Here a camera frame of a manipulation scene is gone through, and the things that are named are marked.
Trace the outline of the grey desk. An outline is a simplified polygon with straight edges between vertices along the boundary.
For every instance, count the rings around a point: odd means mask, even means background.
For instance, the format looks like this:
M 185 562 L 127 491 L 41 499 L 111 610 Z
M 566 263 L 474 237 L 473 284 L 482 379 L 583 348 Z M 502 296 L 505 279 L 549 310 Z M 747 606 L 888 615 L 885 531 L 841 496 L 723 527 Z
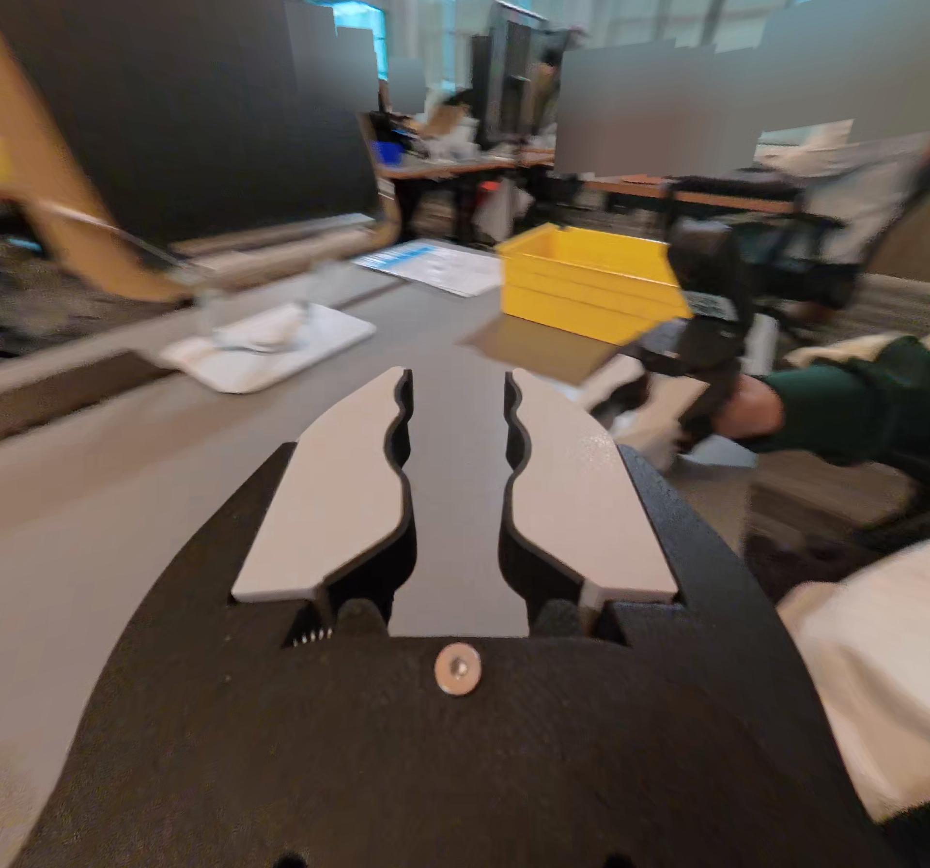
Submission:
M 578 386 L 611 346 L 501 316 L 496 293 L 462 299 L 351 263 L 234 295 L 217 319 L 308 296 L 376 333 L 254 395 L 175 375 L 2 442 L 2 866 L 28 838 L 112 649 L 168 563 L 280 444 L 390 367 L 414 380 L 405 469 L 418 541 L 390 633 L 527 632 L 496 562 L 505 371 Z

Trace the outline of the person's right forearm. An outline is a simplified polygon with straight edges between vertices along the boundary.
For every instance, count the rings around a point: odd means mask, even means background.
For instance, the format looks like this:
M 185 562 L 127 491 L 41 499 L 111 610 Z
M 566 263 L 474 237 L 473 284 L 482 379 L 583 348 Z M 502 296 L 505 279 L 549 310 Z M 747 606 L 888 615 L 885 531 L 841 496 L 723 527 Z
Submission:
M 757 453 L 804 451 L 836 465 L 929 453 L 929 339 L 883 334 L 800 349 L 761 381 L 783 406 Z

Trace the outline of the cream white shirt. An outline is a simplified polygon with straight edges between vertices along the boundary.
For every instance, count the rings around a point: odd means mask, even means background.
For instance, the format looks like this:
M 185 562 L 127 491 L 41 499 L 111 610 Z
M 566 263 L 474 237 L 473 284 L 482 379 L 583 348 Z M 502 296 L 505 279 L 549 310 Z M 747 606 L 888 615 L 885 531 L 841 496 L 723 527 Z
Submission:
M 777 605 L 876 822 L 929 800 L 929 543 Z

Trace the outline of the yellow plastic bin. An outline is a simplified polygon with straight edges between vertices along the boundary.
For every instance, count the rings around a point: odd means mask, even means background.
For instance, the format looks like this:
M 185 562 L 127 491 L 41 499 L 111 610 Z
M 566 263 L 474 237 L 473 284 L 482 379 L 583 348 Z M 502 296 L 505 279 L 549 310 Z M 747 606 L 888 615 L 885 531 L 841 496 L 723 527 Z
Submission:
M 496 256 L 507 316 L 613 346 L 692 316 L 663 242 L 547 223 Z

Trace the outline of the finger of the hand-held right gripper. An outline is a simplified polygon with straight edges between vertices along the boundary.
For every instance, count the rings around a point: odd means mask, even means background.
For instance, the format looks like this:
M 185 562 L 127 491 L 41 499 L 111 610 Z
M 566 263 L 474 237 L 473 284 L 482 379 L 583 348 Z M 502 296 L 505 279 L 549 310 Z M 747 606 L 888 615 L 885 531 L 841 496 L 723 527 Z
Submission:
M 680 418 L 708 389 L 693 377 L 649 377 L 645 402 L 614 420 L 614 442 L 631 448 L 658 472 L 678 458 Z
M 595 410 L 614 398 L 630 394 L 642 396 L 646 371 L 638 358 L 611 358 L 581 384 L 581 407 Z

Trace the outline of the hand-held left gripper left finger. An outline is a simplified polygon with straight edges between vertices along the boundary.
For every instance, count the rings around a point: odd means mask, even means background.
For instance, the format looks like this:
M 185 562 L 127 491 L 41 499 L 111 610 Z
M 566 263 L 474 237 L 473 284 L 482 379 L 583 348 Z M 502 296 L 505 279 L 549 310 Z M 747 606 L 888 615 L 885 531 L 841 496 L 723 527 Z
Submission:
M 248 556 L 236 602 L 306 601 L 335 622 L 353 599 L 390 618 L 417 557 L 409 481 L 413 374 L 392 367 L 298 438 Z

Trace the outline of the person's right hand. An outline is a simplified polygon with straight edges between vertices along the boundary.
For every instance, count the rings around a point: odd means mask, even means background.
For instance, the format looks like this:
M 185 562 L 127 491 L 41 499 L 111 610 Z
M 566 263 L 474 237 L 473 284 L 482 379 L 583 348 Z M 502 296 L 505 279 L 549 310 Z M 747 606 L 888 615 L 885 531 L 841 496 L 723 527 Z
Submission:
M 713 428 L 732 440 L 760 438 L 778 432 L 784 414 L 783 401 L 769 384 L 739 374 L 731 397 L 713 418 Z

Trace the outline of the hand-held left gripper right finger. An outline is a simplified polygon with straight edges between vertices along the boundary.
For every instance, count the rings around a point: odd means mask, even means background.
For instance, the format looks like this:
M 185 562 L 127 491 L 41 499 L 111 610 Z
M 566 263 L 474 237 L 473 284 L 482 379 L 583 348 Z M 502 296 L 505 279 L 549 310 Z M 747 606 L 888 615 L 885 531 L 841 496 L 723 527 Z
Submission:
M 516 368 L 505 378 L 511 466 L 499 563 L 535 610 L 669 604 L 679 587 L 621 451 L 586 409 Z

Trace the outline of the black backpack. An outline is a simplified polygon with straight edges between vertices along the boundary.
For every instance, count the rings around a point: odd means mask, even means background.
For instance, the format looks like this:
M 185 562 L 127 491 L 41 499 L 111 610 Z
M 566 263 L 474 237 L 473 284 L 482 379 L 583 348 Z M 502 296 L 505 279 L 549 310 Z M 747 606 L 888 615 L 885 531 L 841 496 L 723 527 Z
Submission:
M 858 266 L 823 258 L 825 243 L 845 228 L 841 221 L 809 213 L 755 214 L 735 218 L 733 228 L 757 302 L 792 301 L 839 311 L 852 299 Z

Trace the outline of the wooden background table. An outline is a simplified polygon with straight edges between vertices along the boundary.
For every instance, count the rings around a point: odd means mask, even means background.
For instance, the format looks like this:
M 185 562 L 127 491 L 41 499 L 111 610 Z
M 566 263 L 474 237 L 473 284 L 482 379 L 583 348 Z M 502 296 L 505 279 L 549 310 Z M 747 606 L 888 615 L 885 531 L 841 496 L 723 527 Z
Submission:
M 504 173 L 517 168 L 542 166 L 552 169 L 552 149 L 531 149 L 521 157 L 513 153 L 480 155 L 466 160 L 422 158 L 406 156 L 400 165 L 377 163 L 376 175 L 390 181 L 429 180 L 444 181 L 466 174 Z M 802 211 L 801 196 L 794 200 L 764 199 L 758 196 L 733 196 L 703 191 L 674 189 L 671 182 L 644 175 L 615 178 L 591 178 L 583 184 L 595 192 L 640 200 L 665 200 L 675 197 L 679 204 L 738 212 L 761 212 L 774 215 L 792 215 Z

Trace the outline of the printed paper sheet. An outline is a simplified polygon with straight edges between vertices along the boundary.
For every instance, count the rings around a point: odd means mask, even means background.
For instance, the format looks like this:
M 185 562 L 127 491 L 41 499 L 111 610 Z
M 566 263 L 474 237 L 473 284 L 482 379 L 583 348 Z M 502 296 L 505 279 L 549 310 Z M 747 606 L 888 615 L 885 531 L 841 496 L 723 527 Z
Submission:
M 491 293 L 503 283 L 502 264 L 494 253 L 428 239 L 375 251 L 354 258 L 353 264 L 463 299 Z

